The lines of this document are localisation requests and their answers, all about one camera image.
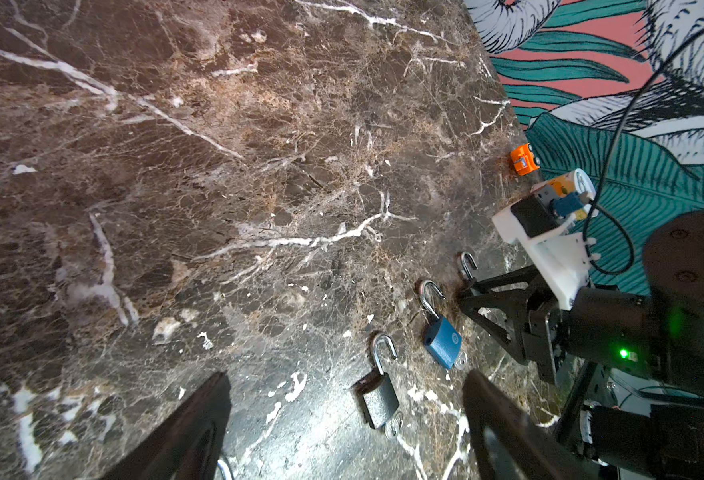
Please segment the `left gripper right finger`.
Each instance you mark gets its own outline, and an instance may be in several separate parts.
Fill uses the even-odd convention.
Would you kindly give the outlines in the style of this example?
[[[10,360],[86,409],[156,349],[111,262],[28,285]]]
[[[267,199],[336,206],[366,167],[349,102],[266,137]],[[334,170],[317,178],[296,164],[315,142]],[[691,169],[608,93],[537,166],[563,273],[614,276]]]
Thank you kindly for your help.
[[[482,479],[595,479],[478,370],[467,374],[463,402]]]

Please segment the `blue padlock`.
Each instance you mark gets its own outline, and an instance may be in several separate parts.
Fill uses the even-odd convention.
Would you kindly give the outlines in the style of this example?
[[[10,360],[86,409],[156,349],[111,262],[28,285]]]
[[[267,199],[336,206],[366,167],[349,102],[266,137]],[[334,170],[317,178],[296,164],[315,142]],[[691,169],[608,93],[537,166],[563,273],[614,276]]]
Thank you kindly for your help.
[[[433,290],[441,299],[445,298],[434,281],[424,279],[419,283],[419,300],[429,319],[423,344],[438,364],[450,370],[459,360],[463,338],[448,318],[435,310],[428,299],[429,290]]]

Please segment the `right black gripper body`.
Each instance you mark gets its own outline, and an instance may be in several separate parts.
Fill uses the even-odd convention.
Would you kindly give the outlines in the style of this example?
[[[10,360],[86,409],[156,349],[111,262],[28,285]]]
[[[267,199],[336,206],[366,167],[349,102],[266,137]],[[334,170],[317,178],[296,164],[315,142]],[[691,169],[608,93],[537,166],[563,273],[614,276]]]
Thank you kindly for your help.
[[[546,286],[537,287],[527,302],[523,345],[526,359],[536,363],[541,380],[566,383],[573,364],[566,343],[567,328],[559,300]]]

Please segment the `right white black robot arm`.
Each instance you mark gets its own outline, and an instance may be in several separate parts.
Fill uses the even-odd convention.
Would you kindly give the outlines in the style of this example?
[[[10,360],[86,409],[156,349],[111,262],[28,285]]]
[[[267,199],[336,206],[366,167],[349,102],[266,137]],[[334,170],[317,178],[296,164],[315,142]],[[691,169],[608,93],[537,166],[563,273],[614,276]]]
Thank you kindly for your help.
[[[561,309],[533,266],[458,293],[461,311],[547,381],[580,357],[681,389],[649,415],[588,406],[578,390],[561,439],[582,457],[657,479],[704,479],[704,210],[662,225],[643,250],[648,295],[581,288]]]

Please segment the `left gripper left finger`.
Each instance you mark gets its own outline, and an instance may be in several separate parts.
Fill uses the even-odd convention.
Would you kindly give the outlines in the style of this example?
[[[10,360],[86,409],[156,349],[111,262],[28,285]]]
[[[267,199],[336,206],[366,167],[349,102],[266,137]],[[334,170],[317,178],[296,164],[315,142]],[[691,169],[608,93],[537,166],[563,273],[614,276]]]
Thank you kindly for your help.
[[[213,479],[232,403],[226,373],[212,374],[105,479]]]

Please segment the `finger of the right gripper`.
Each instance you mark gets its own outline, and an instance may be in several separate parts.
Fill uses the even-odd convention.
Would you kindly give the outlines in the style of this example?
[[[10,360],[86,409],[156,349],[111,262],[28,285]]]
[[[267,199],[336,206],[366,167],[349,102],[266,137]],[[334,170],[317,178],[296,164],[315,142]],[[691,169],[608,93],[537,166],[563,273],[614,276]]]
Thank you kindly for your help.
[[[493,278],[471,280],[456,294],[456,299],[461,309],[525,309],[536,289],[538,276],[539,270],[531,265]]]
[[[461,311],[481,326],[518,363],[527,365],[523,333],[528,321],[527,301],[522,296],[467,296],[458,300]],[[481,309],[497,309],[505,315],[505,324],[490,320]]]

